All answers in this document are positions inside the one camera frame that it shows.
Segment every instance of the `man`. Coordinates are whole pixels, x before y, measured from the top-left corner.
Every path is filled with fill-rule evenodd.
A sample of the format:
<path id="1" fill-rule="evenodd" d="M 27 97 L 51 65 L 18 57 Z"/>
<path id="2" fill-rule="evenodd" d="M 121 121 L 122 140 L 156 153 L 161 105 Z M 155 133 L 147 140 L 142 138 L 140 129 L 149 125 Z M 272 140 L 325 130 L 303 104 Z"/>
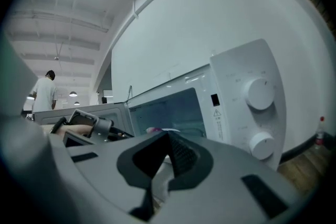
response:
<path id="1" fill-rule="evenodd" d="M 55 73 L 50 70 L 45 78 L 41 78 L 35 84 L 33 97 L 35 99 L 33 113 L 39 111 L 53 110 L 57 101 L 56 86 L 53 80 Z"/>

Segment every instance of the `wall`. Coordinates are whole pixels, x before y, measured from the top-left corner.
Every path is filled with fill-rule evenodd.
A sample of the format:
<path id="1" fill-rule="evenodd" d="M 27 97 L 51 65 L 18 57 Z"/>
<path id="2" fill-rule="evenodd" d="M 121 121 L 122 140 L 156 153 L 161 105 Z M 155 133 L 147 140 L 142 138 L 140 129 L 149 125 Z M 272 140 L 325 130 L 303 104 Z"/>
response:
<path id="1" fill-rule="evenodd" d="M 114 101 L 126 99 L 129 85 L 138 95 L 208 64 L 212 54 L 263 38 L 285 88 L 284 151 L 311 137 L 321 115 L 334 134 L 334 40 L 314 12 L 307 0 L 153 0 L 112 50 Z"/>
<path id="2" fill-rule="evenodd" d="M 111 64 L 108 66 L 104 76 L 102 77 L 100 84 L 97 88 L 97 92 L 99 92 L 98 103 L 102 104 L 101 98 L 104 96 L 104 90 L 112 90 L 112 82 L 111 82 Z"/>

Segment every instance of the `bottle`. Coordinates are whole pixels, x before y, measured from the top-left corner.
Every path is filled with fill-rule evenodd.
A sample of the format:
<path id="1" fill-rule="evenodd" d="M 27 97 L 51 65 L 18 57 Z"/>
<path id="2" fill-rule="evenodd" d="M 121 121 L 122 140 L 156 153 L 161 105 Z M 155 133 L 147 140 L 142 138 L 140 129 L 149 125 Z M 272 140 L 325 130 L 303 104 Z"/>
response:
<path id="1" fill-rule="evenodd" d="M 320 118 L 319 126 L 316 130 L 315 149 L 319 149 L 323 145 L 324 136 L 324 117 Z"/>

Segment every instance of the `white ceiling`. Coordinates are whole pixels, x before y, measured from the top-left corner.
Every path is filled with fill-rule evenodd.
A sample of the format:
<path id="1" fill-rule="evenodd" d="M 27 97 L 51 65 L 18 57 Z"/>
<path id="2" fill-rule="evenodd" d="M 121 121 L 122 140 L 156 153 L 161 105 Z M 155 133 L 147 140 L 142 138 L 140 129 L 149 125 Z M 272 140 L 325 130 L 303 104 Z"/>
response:
<path id="1" fill-rule="evenodd" d="M 6 34 L 37 76 L 54 70 L 61 99 L 73 90 L 88 95 L 100 43 L 126 1 L 17 0 Z"/>

